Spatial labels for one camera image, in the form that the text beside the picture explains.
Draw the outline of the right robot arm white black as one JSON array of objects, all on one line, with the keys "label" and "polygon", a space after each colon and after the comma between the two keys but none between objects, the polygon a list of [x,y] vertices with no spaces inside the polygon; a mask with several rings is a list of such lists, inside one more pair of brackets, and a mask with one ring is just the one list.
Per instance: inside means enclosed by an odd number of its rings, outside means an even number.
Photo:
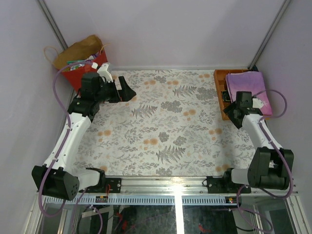
[{"label": "right robot arm white black", "polygon": [[230,193],[242,185],[260,189],[274,198],[286,199],[293,193],[294,154],[277,142],[261,110],[253,106],[257,96],[238,91],[236,100],[223,110],[236,128],[248,133],[255,153],[247,169],[228,169],[226,174],[229,176],[222,180],[222,186]]}]

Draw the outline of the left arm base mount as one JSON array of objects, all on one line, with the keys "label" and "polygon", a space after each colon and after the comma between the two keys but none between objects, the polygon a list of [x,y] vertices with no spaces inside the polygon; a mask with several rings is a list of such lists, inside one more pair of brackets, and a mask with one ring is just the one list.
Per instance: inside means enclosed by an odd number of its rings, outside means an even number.
[{"label": "left arm base mount", "polygon": [[99,168],[86,168],[88,171],[94,171],[99,174],[99,181],[96,185],[86,187],[87,193],[115,193],[121,191],[121,178],[106,177],[105,171]]}]

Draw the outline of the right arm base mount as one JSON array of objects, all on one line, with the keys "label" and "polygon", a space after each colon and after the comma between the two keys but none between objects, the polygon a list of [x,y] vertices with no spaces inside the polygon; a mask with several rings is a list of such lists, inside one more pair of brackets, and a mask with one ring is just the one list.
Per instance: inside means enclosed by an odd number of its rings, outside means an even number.
[{"label": "right arm base mount", "polygon": [[237,194],[243,185],[248,185],[247,169],[228,168],[223,176],[206,176],[202,185],[209,194]]}]

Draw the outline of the red brown paper bag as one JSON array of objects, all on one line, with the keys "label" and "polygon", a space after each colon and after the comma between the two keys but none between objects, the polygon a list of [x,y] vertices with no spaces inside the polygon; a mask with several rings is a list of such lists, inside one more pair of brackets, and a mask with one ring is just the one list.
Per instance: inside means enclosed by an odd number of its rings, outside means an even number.
[{"label": "red brown paper bag", "polygon": [[65,68],[61,73],[70,82],[73,89],[78,91],[81,87],[82,75],[94,71],[91,67],[93,62],[97,65],[107,63],[105,46],[96,35],[90,35],[85,39],[75,42],[51,61],[47,59],[56,69]]}]

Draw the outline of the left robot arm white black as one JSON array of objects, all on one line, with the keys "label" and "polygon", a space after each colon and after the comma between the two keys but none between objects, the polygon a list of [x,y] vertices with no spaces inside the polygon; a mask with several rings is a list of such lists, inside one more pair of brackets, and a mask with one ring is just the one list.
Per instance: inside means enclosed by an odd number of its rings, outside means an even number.
[{"label": "left robot arm white black", "polygon": [[42,166],[32,169],[32,177],[40,195],[71,201],[81,190],[93,193],[106,190],[108,183],[105,171],[89,167],[76,172],[74,158],[100,105],[104,102],[127,102],[136,96],[123,76],[118,79],[120,90],[116,88],[114,80],[109,81],[107,76],[97,72],[88,72],[82,76],[81,88],[69,105],[67,122],[52,153]]}]

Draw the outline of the teal snack packet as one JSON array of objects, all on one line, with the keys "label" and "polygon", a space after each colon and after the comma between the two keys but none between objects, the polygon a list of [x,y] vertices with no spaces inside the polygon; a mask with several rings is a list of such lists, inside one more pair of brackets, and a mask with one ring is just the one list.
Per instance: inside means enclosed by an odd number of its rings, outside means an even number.
[{"label": "teal snack packet", "polygon": [[85,59],[85,60],[71,60],[71,61],[68,61],[67,64],[70,65],[67,70],[68,71],[73,71],[73,70],[76,70],[80,67],[83,67],[87,64],[91,64],[92,63],[92,60],[91,59]]}]

